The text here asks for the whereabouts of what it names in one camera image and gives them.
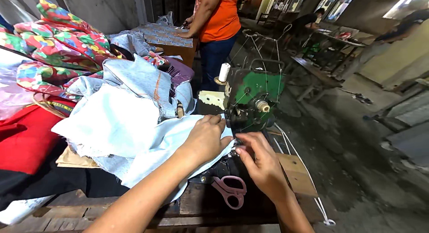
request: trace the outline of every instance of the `green sewing machine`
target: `green sewing machine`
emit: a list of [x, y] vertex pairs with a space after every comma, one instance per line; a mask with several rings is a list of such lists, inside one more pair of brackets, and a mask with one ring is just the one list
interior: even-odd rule
[[[278, 65], [276, 72], [254, 65]], [[284, 63], [254, 59], [249, 68], [231, 68], [225, 85], [225, 118], [235, 132], [260, 131], [275, 122], [273, 111], [279, 102], [286, 76], [281, 74]]]

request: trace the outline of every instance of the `red fabric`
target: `red fabric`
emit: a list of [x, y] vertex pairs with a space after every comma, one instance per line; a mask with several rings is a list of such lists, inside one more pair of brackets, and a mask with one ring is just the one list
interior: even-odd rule
[[[76, 103], [51, 96], [49, 101], [73, 108]], [[62, 118], [32, 105], [0, 123], [0, 169], [33, 175], [60, 136], [51, 128]]]

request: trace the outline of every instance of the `blue jeans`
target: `blue jeans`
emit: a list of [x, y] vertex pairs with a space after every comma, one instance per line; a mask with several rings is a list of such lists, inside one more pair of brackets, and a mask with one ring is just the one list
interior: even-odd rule
[[219, 85], [214, 78], [219, 76], [221, 66], [226, 62], [231, 49], [240, 32], [237, 32], [231, 38], [200, 43], [202, 83], [201, 90], [219, 91]]

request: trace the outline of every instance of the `woman in orange shirt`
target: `woman in orange shirt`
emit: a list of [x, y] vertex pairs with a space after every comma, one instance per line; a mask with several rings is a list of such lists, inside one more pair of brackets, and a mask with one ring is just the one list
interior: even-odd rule
[[189, 31], [179, 34], [191, 38], [199, 33], [202, 67], [201, 90], [218, 91], [214, 78], [219, 76], [239, 34], [237, 0], [201, 0], [193, 16], [186, 19]]

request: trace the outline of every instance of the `hand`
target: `hand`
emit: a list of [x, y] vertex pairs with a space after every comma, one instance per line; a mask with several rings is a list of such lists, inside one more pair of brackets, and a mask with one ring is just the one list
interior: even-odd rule
[[183, 26], [190, 25], [193, 22], [193, 15], [185, 19]]
[[184, 33], [177, 33], [176, 36], [180, 38], [192, 38], [193, 34], [190, 32], [184, 32]]
[[194, 168], [212, 160], [233, 140], [231, 136], [221, 139], [225, 125], [225, 119], [220, 115], [204, 116], [196, 122], [188, 138], [175, 154], [179, 153], [188, 159]]
[[[292, 190], [287, 185], [282, 167], [264, 135], [260, 132], [237, 133], [244, 146], [238, 146], [236, 152], [246, 166], [256, 186], [274, 203], [286, 198]], [[255, 161], [250, 156], [255, 154]]]

